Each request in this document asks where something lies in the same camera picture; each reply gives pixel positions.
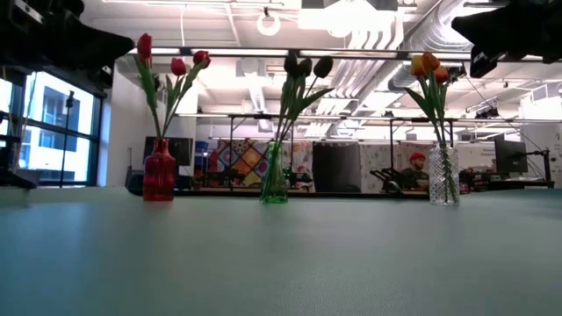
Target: red glass vase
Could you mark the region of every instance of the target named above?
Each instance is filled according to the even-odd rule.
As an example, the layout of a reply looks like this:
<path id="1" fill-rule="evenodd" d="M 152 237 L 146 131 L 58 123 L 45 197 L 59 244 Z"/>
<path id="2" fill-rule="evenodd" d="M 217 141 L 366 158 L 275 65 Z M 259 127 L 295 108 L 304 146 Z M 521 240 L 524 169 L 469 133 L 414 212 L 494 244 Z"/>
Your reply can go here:
<path id="1" fill-rule="evenodd" d="M 169 155 L 168 140 L 155 140 L 155 148 L 144 161 L 142 197 L 145 201 L 174 199 L 176 159 Z"/>

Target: light blue table surface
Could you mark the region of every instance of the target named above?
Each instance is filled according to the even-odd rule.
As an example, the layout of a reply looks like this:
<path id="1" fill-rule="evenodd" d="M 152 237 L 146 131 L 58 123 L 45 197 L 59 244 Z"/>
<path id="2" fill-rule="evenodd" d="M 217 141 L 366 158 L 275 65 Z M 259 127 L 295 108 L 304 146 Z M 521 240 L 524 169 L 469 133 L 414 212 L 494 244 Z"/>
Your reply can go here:
<path id="1" fill-rule="evenodd" d="M 64 191 L 0 191 L 26 203 L 0 208 L 0 315 L 562 315 L 559 190 L 458 208 Z"/>

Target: person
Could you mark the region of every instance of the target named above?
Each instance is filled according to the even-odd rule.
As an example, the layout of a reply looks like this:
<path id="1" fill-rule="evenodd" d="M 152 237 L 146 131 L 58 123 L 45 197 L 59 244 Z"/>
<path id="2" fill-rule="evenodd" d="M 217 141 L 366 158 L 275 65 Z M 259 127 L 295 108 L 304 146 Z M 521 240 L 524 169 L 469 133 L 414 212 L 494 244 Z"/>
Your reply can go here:
<path id="1" fill-rule="evenodd" d="M 410 156 L 410 167 L 400 172 L 405 177 L 405 189 L 426 190 L 429 187 L 429 175 L 423 172 L 424 165 L 424 154 Z"/>

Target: computer monitor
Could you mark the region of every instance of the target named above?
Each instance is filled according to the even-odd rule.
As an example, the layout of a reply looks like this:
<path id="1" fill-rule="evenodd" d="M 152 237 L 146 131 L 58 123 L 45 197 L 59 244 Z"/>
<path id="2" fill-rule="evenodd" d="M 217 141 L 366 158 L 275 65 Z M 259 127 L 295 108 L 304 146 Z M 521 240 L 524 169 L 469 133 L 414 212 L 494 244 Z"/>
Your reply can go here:
<path id="1" fill-rule="evenodd" d="M 155 147 L 156 137 L 147 137 L 144 143 L 145 161 Z M 188 138 L 168 138 L 169 154 L 176 159 L 176 166 L 191 166 L 191 154 L 193 153 L 193 139 Z"/>
<path id="2" fill-rule="evenodd" d="M 501 173 L 528 172 L 527 149 L 525 143 L 518 141 L 494 140 L 495 163 Z"/>

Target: clear glass vase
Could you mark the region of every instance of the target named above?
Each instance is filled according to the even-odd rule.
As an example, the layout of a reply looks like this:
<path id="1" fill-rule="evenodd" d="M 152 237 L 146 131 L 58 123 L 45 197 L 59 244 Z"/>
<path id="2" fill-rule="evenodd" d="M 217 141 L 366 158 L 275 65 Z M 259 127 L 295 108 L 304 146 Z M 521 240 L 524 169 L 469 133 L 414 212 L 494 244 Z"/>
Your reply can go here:
<path id="1" fill-rule="evenodd" d="M 283 171 L 283 156 L 280 148 L 271 142 L 268 145 L 268 168 L 262 182 L 260 203 L 282 204 L 287 203 L 288 200 L 287 181 Z"/>
<path id="2" fill-rule="evenodd" d="M 144 161 L 142 196 L 145 201 L 171 201 L 176 183 L 176 159 L 168 152 L 168 140 L 155 140 L 154 151 Z"/>
<path id="3" fill-rule="evenodd" d="M 429 200 L 433 205 L 458 205 L 458 151 L 436 147 L 429 152 Z"/>

